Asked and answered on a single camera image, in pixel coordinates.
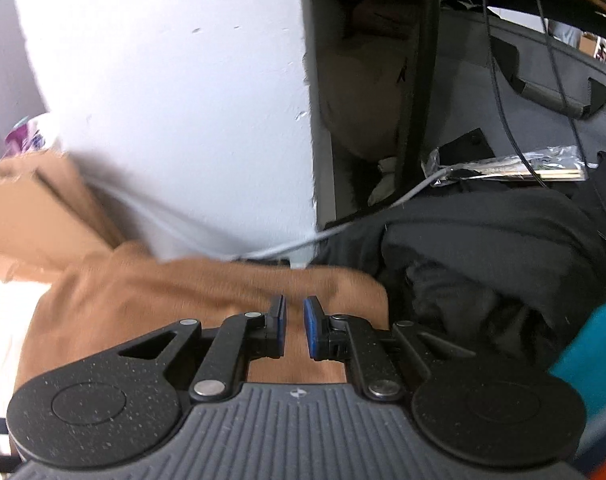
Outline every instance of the gray cable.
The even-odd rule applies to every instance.
[[[432,182],[436,182],[438,179],[445,176],[445,174],[447,172],[448,172],[448,170],[444,169],[444,170],[437,171],[436,173],[430,175],[425,180],[423,180],[418,186],[414,187],[409,192],[407,192],[405,195],[400,197],[400,199],[398,199],[396,202],[394,202],[390,207],[395,207],[395,206],[403,204],[404,202],[407,202],[409,199],[411,199],[414,196],[416,196],[417,194],[419,194],[427,186],[432,184]],[[144,216],[150,222],[152,222],[153,224],[155,224],[156,226],[160,227],[161,229],[166,231],[168,234],[173,236],[176,240],[178,240],[179,242],[182,242],[190,251],[193,251],[194,253],[203,254],[203,255],[207,256],[208,258],[214,258],[214,259],[223,260],[223,261],[233,261],[233,260],[240,260],[240,259],[264,260],[264,259],[269,259],[269,258],[275,258],[276,256],[281,256],[282,254],[290,253],[291,251],[295,251],[297,249],[301,249],[303,247],[310,246],[310,245],[316,244],[318,242],[321,242],[322,240],[326,240],[327,238],[334,236],[335,234],[345,231],[345,229],[347,229],[347,227],[349,227],[350,225],[352,225],[353,223],[358,221],[358,220],[356,220],[356,221],[352,221],[352,222],[347,222],[345,224],[333,227],[331,229],[327,229],[325,231],[316,233],[313,236],[310,236],[308,238],[303,238],[303,239],[297,240],[295,242],[286,242],[286,243],[283,243],[283,244],[280,244],[280,245],[277,245],[274,247],[270,247],[267,249],[251,251],[251,252],[245,253],[245,254],[217,254],[217,253],[213,253],[212,251],[209,251],[209,250],[204,250],[203,247],[197,241],[190,239],[189,237],[187,237],[186,235],[184,235],[183,233],[178,231],[173,225],[167,223],[165,220],[163,220],[161,218],[158,218],[158,216],[155,215],[154,213],[152,213],[147,206],[140,203],[138,200],[136,200],[134,197],[132,197],[128,193],[123,192],[122,190],[120,190],[116,187],[113,187],[110,184],[106,184],[105,182],[101,182],[99,180],[92,179],[91,177],[86,178],[85,180],[91,186],[102,190],[103,192],[107,193],[108,195],[114,197],[119,202],[130,207],[131,209],[133,209],[134,211],[139,213],[141,216]]]
[[[518,155],[518,158],[523,163],[523,166],[525,166],[525,168],[529,171],[531,176],[534,177],[534,180],[538,182],[539,186],[547,187],[545,185],[545,182],[543,182],[543,180],[538,175],[538,173],[534,171],[534,168],[532,168],[532,165],[529,163],[529,161],[523,155],[523,151],[519,148],[518,143],[516,142],[516,139],[514,138],[514,135],[512,135],[512,130],[510,129],[510,125],[507,122],[507,116],[505,115],[505,110],[503,108],[502,99],[500,98],[500,89],[499,89],[498,79],[496,76],[496,62],[494,61],[494,53],[492,52],[492,28],[490,26],[490,17],[489,17],[489,13],[488,13],[487,0],[483,0],[483,18],[484,18],[484,22],[485,22],[485,30],[487,33],[487,45],[488,45],[489,56],[490,56],[490,76],[491,76],[490,78],[492,80],[492,90],[494,91],[494,99],[496,100],[496,108],[498,109],[498,112],[499,112],[500,122],[502,124],[503,130],[505,131],[505,135],[507,135],[508,139],[510,140],[510,144],[512,145],[512,148],[514,148],[514,151]]]

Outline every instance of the brown fabric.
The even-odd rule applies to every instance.
[[[16,388],[48,370],[184,318],[219,326],[240,312],[265,312],[270,300],[288,300],[285,357],[250,365],[251,381],[332,383],[343,366],[317,363],[307,352],[302,302],[317,295],[328,314],[368,318],[387,327],[384,288],[354,270],[291,270],[204,258],[160,264],[137,243],[92,254],[67,268],[39,301],[23,344]]]
[[[0,178],[0,254],[62,271],[94,252],[112,248],[33,175]]]
[[[27,264],[20,258],[0,253],[0,281],[54,283],[60,276],[59,270]]]
[[[35,173],[50,191],[93,229],[112,248],[125,241],[96,197],[84,184],[66,153],[55,150],[30,152],[0,160],[0,175],[19,176]]]

